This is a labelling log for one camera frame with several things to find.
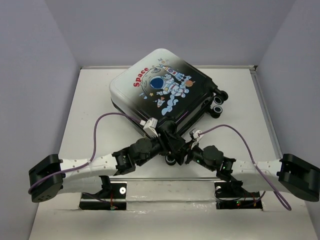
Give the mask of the black and white suitcase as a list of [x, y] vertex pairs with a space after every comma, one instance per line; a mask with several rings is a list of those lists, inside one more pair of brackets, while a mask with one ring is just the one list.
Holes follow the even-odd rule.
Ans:
[[182, 165], [189, 151], [183, 134], [205, 113], [222, 114], [229, 98], [212, 78], [171, 51], [158, 48], [132, 65], [109, 84], [110, 98], [121, 113], [148, 121], [155, 131], [169, 165]]

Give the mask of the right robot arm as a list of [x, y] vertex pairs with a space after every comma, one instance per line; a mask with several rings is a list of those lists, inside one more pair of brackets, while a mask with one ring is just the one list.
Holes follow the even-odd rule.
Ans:
[[320, 200], [320, 169], [293, 154], [252, 162], [226, 157], [214, 145], [204, 149], [196, 145], [187, 149], [186, 162], [191, 161], [230, 183], [235, 196], [263, 191], [290, 193], [307, 202]]

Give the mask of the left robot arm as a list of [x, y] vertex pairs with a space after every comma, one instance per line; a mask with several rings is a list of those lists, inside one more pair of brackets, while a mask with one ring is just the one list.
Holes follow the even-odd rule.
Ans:
[[73, 181], [126, 175], [157, 155], [180, 154], [185, 144], [182, 137], [160, 135], [140, 138], [128, 147], [99, 157], [62, 159], [50, 154], [29, 170], [28, 194], [34, 203], [45, 202], [66, 190]]

